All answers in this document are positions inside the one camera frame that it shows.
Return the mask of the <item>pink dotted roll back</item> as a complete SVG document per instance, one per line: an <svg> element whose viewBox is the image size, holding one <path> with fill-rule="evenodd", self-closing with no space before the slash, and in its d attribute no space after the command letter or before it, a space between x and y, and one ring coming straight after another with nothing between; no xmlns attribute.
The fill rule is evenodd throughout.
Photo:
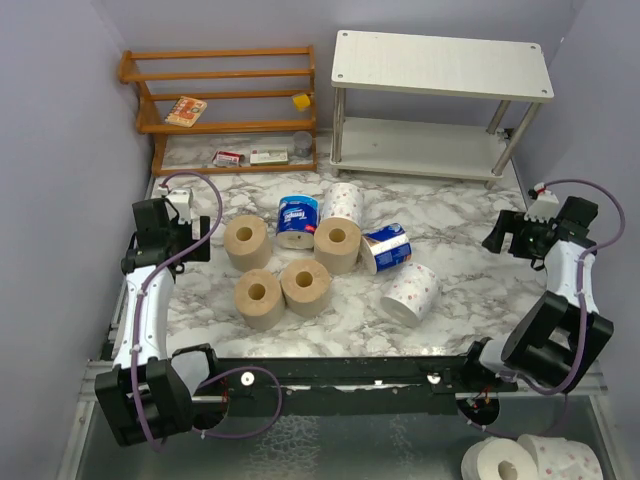
<svg viewBox="0 0 640 480"><path fill-rule="evenodd" d="M362 227L364 194L351 183L335 183L324 193L320 219L346 219Z"/></svg>

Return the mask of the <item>pink dotted roll front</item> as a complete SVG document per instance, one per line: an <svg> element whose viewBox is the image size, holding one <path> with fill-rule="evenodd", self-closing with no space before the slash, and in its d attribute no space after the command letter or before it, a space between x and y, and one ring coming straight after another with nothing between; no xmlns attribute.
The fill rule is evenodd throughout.
<svg viewBox="0 0 640 480"><path fill-rule="evenodd" d="M410 262L395 276L380 304L385 313L406 326L417 327L435 305L441 281L429 267Z"/></svg>

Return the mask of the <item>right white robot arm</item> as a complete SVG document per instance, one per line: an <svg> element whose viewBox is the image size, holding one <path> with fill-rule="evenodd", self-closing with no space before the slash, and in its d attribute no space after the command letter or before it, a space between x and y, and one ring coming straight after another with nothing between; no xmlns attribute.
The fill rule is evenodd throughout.
<svg viewBox="0 0 640 480"><path fill-rule="evenodd" d="M461 383L481 391L499 381L529 381L546 395L572 391L614 332L592 294L595 243L588 237L595 203L575 196L558 201L538 190L524 212L503 210L483 247L500 253L504 237L515 258L547 276L546 290L507 336L472 344L459 367Z"/></svg>

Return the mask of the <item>blue Tempo roll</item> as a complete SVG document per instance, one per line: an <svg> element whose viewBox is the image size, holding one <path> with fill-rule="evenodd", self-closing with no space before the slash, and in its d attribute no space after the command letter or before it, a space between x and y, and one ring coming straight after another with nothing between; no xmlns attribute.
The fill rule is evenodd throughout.
<svg viewBox="0 0 640 480"><path fill-rule="evenodd" d="M319 223L319 202L307 195L282 197L278 207L276 241L286 249L314 248L314 234Z"/></svg>

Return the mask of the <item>pink dotted roll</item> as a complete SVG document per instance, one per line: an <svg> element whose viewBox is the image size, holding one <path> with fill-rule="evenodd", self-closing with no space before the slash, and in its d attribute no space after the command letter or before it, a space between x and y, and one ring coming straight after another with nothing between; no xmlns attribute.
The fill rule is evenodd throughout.
<svg viewBox="0 0 640 480"><path fill-rule="evenodd" d="M346 219L362 227L364 194L351 183L335 183L324 193L320 219Z"/></svg>
<svg viewBox="0 0 640 480"><path fill-rule="evenodd" d="M406 326L417 327L435 305L441 281L429 267L410 262L395 276L380 304L385 313Z"/></svg>

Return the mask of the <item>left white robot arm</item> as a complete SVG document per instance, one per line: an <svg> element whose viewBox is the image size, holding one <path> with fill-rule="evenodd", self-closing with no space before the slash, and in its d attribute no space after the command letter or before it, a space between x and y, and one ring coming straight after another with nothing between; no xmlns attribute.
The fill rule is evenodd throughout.
<svg viewBox="0 0 640 480"><path fill-rule="evenodd" d="M126 280L124 334L112 368L95 379L95 394L121 446L157 448L193 425L195 392L220 385L221 371L207 344L167 353L167 319L177 275L187 262L211 258L215 221L192 213L193 195L178 189L133 204L135 232L121 261ZM200 235L192 224L197 221Z"/></svg>

